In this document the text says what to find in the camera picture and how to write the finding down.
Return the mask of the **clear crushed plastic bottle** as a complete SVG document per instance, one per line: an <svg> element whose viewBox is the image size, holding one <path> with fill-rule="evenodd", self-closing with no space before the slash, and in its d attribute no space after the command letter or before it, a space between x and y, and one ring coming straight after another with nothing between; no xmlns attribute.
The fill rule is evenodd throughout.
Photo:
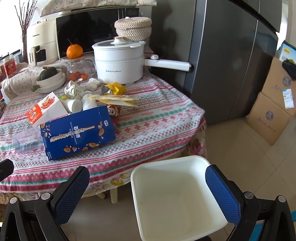
<svg viewBox="0 0 296 241"><path fill-rule="evenodd" d="M13 147L18 155L42 150L44 145L39 127L29 128L12 136Z"/></svg>

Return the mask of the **white red snack box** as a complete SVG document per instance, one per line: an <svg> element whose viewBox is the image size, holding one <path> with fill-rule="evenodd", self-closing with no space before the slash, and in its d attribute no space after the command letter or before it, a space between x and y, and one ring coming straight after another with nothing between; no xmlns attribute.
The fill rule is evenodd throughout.
<svg viewBox="0 0 296 241"><path fill-rule="evenodd" d="M26 113L32 126L38 126L67 115L67 110L54 92L48 94Z"/></svg>

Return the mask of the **small white plastic cup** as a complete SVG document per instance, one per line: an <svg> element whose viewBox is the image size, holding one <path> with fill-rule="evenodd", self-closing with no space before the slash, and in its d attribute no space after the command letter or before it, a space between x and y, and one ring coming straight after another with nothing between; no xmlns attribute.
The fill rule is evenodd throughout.
<svg viewBox="0 0 296 241"><path fill-rule="evenodd" d="M82 102L78 99L61 100L63 107L68 113L78 113L82 111Z"/></svg>

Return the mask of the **white paper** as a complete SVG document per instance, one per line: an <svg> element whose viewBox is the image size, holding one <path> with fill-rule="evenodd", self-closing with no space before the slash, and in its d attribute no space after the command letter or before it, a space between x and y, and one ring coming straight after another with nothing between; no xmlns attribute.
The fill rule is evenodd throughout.
<svg viewBox="0 0 296 241"><path fill-rule="evenodd" d="M67 99L82 100L82 97L84 96L84 88L70 80L64 88L64 94Z"/></svg>

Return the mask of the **white yogurt bottle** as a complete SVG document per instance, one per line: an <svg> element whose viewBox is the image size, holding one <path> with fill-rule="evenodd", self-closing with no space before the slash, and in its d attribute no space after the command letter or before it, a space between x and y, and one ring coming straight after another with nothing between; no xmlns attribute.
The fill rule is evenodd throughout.
<svg viewBox="0 0 296 241"><path fill-rule="evenodd" d="M92 95L91 91L85 91L82 97L82 110L89 110L92 108L96 108L96 100L95 99L89 99L89 97Z"/></svg>

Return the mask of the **red drink can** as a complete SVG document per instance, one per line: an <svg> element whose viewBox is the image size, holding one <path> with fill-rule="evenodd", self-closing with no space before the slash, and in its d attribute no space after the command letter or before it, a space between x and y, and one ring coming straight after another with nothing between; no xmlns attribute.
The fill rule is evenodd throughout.
<svg viewBox="0 0 296 241"><path fill-rule="evenodd" d="M114 104L108 104L107 110L110 116L118 117L120 115L121 107Z"/></svg>

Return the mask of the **beige snack pouch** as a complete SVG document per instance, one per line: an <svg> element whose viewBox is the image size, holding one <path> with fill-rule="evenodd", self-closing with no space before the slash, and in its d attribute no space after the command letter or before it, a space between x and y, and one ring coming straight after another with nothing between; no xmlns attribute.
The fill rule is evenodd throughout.
<svg viewBox="0 0 296 241"><path fill-rule="evenodd" d="M136 104L136 97L128 96L128 95L94 95L91 94L88 97L89 100L97 100L106 105L118 105L118 106L129 106L133 108L138 108Z"/></svg>

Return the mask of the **yellow snack wrapper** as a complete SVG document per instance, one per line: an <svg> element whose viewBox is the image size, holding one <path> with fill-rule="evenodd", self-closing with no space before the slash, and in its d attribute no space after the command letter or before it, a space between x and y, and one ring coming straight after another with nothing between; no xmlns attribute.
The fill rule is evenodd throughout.
<svg viewBox="0 0 296 241"><path fill-rule="evenodd" d="M101 88L101 93L103 95L123 95L125 92L125 86L117 82L106 84Z"/></svg>

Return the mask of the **white plastic trash bin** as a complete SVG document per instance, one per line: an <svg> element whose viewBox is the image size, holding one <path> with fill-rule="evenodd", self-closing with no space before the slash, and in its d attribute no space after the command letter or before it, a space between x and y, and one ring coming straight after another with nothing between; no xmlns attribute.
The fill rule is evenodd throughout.
<svg viewBox="0 0 296 241"><path fill-rule="evenodd" d="M142 240L198 240L227 225L210 191L209 162L187 156L137 166L132 196Z"/></svg>

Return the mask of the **red snack packets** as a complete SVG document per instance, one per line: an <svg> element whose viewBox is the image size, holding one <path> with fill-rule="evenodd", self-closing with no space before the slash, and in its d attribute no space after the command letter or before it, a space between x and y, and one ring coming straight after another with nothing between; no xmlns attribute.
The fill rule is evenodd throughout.
<svg viewBox="0 0 296 241"><path fill-rule="evenodd" d="M16 61L12 54L1 57L1 80L11 78L17 73Z"/></svg>

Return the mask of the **patterned striped tablecloth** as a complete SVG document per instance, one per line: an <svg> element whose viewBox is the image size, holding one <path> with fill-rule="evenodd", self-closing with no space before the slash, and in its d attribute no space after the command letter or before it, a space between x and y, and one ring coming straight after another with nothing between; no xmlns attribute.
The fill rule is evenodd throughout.
<svg viewBox="0 0 296 241"><path fill-rule="evenodd" d="M159 119L168 121L205 119L203 109L177 89L150 73L144 73L141 80L126 89L129 95L137 98L138 108L123 107L118 125L122 121L138 124ZM14 124L20 121L29 123L26 112L42 99L43 95L32 92L16 97L6 106L1 116L1 123ZM182 151L181 154L191 155L188 151Z"/></svg>

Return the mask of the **dried branch decoration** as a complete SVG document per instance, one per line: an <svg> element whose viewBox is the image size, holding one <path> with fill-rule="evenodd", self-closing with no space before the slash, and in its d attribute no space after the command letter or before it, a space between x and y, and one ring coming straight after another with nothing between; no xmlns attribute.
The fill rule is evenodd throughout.
<svg viewBox="0 0 296 241"><path fill-rule="evenodd" d="M27 29L33 18L37 0L32 1L18 1L18 5L15 6L16 15L20 23L22 31L22 43L23 43L23 62L28 63L28 53L27 53Z"/></svg>

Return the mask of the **white electric cooking pot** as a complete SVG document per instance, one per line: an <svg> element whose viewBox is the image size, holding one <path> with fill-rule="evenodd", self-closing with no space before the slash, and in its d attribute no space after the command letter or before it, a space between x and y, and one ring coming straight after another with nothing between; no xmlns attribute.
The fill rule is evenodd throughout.
<svg viewBox="0 0 296 241"><path fill-rule="evenodd" d="M158 67L188 72L191 64L163 60L158 55L144 56L145 41L126 41L122 37L92 45L98 79L110 84L130 84L143 76L144 67Z"/></svg>

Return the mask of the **black cloth on box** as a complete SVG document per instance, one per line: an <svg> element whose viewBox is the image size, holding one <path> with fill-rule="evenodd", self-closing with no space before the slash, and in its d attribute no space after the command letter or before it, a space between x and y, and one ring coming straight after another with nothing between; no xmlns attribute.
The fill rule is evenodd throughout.
<svg viewBox="0 0 296 241"><path fill-rule="evenodd" d="M296 64L295 64L295 61L293 61L292 59L285 59L282 62L282 67L293 80L296 80Z"/></svg>

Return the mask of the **floral cloth cover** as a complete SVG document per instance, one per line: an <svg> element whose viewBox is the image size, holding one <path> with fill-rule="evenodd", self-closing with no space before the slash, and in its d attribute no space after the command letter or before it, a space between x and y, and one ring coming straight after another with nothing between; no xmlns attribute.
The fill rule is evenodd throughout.
<svg viewBox="0 0 296 241"><path fill-rule="evenodd" d="M71 11L84 8L99 8L105 6L156 6L155 0L52 0L46 1L40 16L47 16L61 11Z"/></svg>

